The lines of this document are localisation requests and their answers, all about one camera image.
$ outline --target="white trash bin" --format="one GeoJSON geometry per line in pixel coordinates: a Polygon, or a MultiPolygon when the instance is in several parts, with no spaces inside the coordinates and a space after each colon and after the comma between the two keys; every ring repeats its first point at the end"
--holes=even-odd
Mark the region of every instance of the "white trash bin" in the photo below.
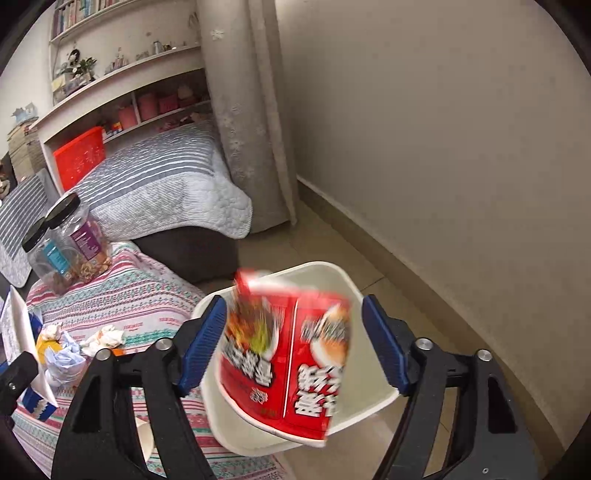
{"type": "MultiPolygon", "coordinates": [[[[271,274],[300,287],[315,287],[348,298],[351,304],[351,341],[349,357],[339,390],[337,413],[332,418],[328,435],[357,423],[392,403],[398,390],[386,380],[378,357],[361,320],[363,296],[345,271],[328,262],[310,262],[271,274]]],[[[195,307],[192,318],[199,318],[214,295],[225,300],[234,287],[219,290],[205,297],[195,307]]],[[[262,456],[282,452],[301,444],[284,440],[249,424],[226,402],[216,383],[220,362],[218,344],[201,381],[205,410],[212,433],[231,452],[244,456],[262,456]]]]}

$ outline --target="row of books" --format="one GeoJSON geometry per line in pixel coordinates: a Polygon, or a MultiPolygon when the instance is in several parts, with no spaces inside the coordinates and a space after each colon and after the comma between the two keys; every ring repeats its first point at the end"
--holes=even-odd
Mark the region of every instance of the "row of books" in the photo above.
{"type": "Polygon", "coordinates": [[[86,17],[121,1],[125,0],[58,0],[51,37],[55,38],[86,17]]]}

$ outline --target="tile floor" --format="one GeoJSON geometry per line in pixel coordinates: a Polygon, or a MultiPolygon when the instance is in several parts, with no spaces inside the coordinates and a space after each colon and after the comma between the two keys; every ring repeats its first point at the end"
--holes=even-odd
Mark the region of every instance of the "tile floor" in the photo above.
{"type": "MultiPolygon", "coordinates": [[[[404,319],[416,335],[432,338],[443,349],[456,351],[425,315],[351,244],[304,203],[299,205],[299,223],[280,225],[239,241],[243,267],[279,271],[323,260],[341,266],[363,294],[375,294],[389,315],[404,319]]],[[[205,286],[207,291],[226,283],[205,286]]],[[[441,423],[425,475],[438,471],[446,454],[453,422],[455,392],[446,395],[441,423]]],[[[370,479],[373,477],[398,426],[406,399],[399,398],[370,418],[332,435],[323,449],[297,447],[278,455],[297,480],[370,479]]]]}

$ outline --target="plastic jar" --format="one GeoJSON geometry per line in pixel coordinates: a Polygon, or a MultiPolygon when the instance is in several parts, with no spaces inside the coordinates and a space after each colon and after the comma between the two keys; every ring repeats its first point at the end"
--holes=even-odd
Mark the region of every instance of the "plastic jar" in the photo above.
{"type": "Polygon", "coordinates": [[[45,218],[36,221],[21,245],[33,271],[57,295],[63,295],[76,281],[77,273],[60,245],[47,232],[45,218]]]}
{"type": "Polygon", "coordinates": [[[109,269],[109,242],[77,193],[70,193],[53,207],[46,222],[65,243],[73,245],[81,253],[81,264],[76,269],[83,282],[88,283],[109,269]]]}

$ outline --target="baseboard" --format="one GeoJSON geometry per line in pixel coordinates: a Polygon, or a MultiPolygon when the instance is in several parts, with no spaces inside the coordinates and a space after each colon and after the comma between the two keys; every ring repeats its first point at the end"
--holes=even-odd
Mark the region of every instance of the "baseboard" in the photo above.
{"type": "MultiPolygon", "coordinates": [[[[480,348],[493,351],[448,302],[386,249],[383,242],[379,242],[370,235],[369,228],[364,229],[360,226],[360,224],[363,225],[363,220],[353,221],[352,218],[355,216],[347,209],[300,177],[298,177],[298,191],[300,199],[306,205],[373,263],[375,268],[396,285],[427,317],[437,322],[437,327],[457,345],[461,353],[475,352],[480,348]]],[[[507,367],[502,358],[496,354],[495,358],[503,369],[527,428],[544,458],[544,463],[552,467],[564,454],[564,447],[558,435],[521,381],[507,367]]]]}

